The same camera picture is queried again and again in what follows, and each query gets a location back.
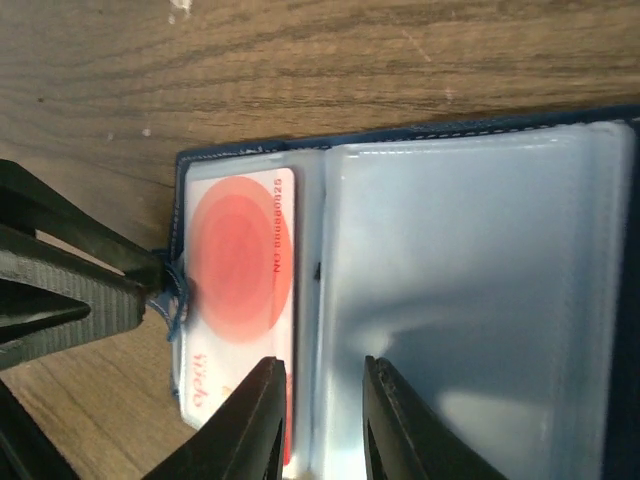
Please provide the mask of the navy blue card holder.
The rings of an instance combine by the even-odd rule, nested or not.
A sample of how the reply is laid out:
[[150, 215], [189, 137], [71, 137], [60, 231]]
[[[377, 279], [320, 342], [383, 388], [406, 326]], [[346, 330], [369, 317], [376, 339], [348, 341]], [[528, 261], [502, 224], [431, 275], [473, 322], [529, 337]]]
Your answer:
[[189, 175], [277, 168], [295, 176], [282, 476], [369, 479], [373, 356], [498, 479], [638, 477], [637, 106], [180, 153], [168, 246], [178, 402]]

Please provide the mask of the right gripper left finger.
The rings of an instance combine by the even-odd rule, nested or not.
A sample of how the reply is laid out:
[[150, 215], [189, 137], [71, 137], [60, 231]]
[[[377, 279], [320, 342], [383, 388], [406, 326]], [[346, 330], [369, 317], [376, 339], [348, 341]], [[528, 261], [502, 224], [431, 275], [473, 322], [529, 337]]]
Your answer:
[[284, 362], [264, 357], [198, 432], [145, 477], [278, 480], [285, 434]]

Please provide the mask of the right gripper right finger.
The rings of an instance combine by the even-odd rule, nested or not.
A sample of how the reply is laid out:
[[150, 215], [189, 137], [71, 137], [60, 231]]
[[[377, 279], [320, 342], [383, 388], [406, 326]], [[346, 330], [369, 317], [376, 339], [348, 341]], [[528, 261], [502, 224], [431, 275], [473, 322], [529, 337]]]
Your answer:
[[385, 358], [367, 356], [363, 440], [369, 479], [498, 479]]

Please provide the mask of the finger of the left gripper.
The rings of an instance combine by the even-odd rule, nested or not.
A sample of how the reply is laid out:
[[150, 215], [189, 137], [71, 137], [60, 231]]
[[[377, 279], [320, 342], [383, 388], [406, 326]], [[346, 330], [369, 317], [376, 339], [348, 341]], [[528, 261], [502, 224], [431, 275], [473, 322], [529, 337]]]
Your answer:
[[144, 310], [136, 282], [1, 227], [3, 370], [132, 330]]
[[31, 236], [44, 232], [122, 272], [147, 295], [164, 286], [164, 264], [157, 256], [5, 159], [1, 161], [1, 224]]

